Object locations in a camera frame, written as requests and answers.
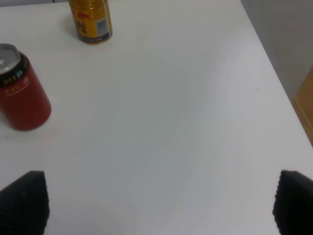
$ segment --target red can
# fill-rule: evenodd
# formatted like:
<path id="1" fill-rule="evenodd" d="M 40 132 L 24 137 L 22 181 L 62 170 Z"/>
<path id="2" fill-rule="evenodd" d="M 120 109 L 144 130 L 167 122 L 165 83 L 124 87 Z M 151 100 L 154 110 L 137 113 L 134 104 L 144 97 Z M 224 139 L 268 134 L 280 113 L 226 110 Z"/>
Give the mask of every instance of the red can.
<path id="1" fill-rule="evenodd" d="M 0 110 L 13 128 L 31 130 L 51 114 L 51 104 L 28 58 L 0 44 Z"/>

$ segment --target white table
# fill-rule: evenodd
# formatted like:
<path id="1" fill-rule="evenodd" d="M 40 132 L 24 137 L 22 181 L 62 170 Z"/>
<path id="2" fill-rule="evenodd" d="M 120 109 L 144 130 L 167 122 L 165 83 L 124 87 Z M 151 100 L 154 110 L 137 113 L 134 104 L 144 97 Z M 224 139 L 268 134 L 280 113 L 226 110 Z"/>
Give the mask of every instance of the white table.
<path id="1" fill-rule="evenodd" d="M 0 188 L 44 170 L 47 235 L 277 235 L 280 171 L 313 178 L 313 149 L 240 1 L 110 7 L 98 46 L 67 3 L 0 8 L 52 103 L 34 131 L 1 123 Z"/>

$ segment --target black object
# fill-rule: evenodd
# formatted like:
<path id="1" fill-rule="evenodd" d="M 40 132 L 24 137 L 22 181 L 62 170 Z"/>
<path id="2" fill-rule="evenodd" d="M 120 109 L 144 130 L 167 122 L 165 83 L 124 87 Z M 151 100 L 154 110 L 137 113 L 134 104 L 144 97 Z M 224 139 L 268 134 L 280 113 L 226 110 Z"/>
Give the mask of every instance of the black object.
<path id="1" fill-rule="evenodd" d="M 30 171 L 0 191 L 0 235 L 42 235 L 49 214 L 42 171 Z"/>
<path id="2" fill-rule="evenodd" d="M 313 235 L 313 181 L 283 170 L 273 215 L 281 235 Z"/>

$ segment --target can lid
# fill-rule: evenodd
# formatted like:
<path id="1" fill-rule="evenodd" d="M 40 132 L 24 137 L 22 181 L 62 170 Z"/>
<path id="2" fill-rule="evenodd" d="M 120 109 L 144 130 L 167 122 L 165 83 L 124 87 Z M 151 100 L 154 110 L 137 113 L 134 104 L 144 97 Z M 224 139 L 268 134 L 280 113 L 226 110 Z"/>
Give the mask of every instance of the can lid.
<path id="1" fill-rule="evenodd" d="M 15 46 L 0 44 L 0 75 L 13 69 L 20 60 L 20 53 Z"/>

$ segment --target can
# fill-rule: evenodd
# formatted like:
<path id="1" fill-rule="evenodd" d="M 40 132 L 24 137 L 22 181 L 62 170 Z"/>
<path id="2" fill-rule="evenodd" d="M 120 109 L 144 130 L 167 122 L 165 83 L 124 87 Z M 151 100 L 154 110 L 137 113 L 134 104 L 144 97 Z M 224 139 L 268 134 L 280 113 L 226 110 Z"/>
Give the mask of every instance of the can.
<path id="1" fill-rule="evenodd" d="M 78 38 L 87 44 L 99 44 L 112 36 L 108 0 L 68 0 Z"/>
<path id="2" fill-rule="evenodd" d="M 0 44 L 0 110 L 15 129 L 31 130 L 51 114 L 51 105 L 28 58 Z"/>

